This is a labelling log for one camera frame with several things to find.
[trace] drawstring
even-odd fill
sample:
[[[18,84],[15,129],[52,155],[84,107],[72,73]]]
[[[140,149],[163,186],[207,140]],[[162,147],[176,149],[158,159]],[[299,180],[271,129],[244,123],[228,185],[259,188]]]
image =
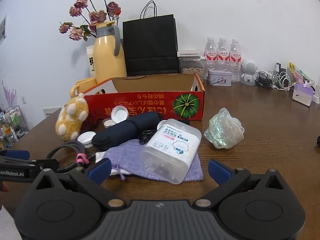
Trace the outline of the drawstring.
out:
[[[116,167],[114,167],[114,169],[116,169],[120,175],[120,178],[122,181],[125,181],[125,176],[123,175],[123,173],[120,170],[120,165],[118,164]]]

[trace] open cardboard box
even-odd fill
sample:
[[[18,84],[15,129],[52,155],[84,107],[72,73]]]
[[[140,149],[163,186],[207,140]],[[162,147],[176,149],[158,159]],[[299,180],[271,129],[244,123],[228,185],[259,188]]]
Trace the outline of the open cardboard box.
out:
[[[84,91],[89,112],[110,118],[116,106],[129,115],[157,111],[164,119],[202,120],[204,87],[196,74],[159,74],[111,78]]]

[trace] green pumpkin picture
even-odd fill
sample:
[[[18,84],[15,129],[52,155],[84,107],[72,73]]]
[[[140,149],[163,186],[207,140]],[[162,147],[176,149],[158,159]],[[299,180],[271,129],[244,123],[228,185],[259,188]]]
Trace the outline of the green pumpkin picture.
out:
[[[192,94],[183,94],[172,104],[174,113],[183,119],[191,118],[199,111],[200,100]]]

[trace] yellow plush toy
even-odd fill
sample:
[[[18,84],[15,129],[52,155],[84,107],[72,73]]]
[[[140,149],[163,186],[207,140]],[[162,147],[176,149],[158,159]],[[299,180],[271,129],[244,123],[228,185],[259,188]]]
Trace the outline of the yellow plush toy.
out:
[[[84,99],[84,94],[80,93],[61,108],[56,122],[56,133],[65,141],[76,140],[88,114],[87,101]]]

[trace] pink label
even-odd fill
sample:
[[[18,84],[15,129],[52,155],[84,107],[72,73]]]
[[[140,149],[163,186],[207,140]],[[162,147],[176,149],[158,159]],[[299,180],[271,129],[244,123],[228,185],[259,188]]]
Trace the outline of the pink label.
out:
[[[232,61],[232,62],[241,62],[241,54],[231,53],[230,61]]]
[[[219,60],[224,60],[224,61],[229,61],[229,53],[226,51],[219,51],[218,52],[218,59]]]
[[[217,61],[218,60],[218,53],[217,52],[206,52],[205,54],[206,60]]]

